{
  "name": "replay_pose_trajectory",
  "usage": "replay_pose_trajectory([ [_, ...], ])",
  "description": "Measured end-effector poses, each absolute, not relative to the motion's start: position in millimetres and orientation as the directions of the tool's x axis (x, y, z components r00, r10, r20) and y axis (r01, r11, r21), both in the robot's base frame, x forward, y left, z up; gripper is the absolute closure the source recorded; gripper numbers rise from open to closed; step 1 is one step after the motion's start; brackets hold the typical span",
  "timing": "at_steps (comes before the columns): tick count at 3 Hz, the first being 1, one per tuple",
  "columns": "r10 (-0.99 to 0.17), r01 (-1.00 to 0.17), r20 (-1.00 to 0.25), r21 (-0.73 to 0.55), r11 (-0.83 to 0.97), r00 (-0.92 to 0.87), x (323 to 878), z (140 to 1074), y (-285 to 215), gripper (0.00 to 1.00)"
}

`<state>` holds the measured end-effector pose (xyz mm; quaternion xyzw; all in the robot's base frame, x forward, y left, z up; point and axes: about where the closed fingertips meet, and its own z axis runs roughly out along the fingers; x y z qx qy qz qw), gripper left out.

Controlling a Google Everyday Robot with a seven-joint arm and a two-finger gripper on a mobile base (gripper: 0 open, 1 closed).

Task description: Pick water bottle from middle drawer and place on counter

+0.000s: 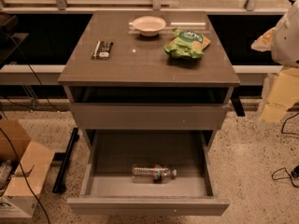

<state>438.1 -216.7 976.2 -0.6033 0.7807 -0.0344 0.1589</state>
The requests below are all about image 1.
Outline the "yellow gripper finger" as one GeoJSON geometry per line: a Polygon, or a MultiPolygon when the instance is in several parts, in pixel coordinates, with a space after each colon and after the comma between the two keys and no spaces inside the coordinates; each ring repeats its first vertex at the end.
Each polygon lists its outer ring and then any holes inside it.
{"type": "Polygon", "coordinates": [[[299,69],[282,69],[275,77],[263,107],[261,120],[268,124],[278,123],[287,111],[299,101],[299,69]]]}
{"type": "Polygon", "coordinates": [[[271,28],[266,31],[251,44],[251,48],[260,52],[270,51],[272,48],[273,35],[275,31],[275,28],[271,28]]]}

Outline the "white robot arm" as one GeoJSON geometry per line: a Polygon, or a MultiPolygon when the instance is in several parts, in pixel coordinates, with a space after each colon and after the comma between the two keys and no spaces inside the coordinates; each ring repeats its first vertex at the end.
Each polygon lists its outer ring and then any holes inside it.
{"type": "Polygon", "coordinates": [[[260,115],[264,123],[278,123],[299,100],[299,1],[292,4],[274,28],[255,40],[251,48],[270,51],[272,60],[282,66],[264,98],[260,115]]]}

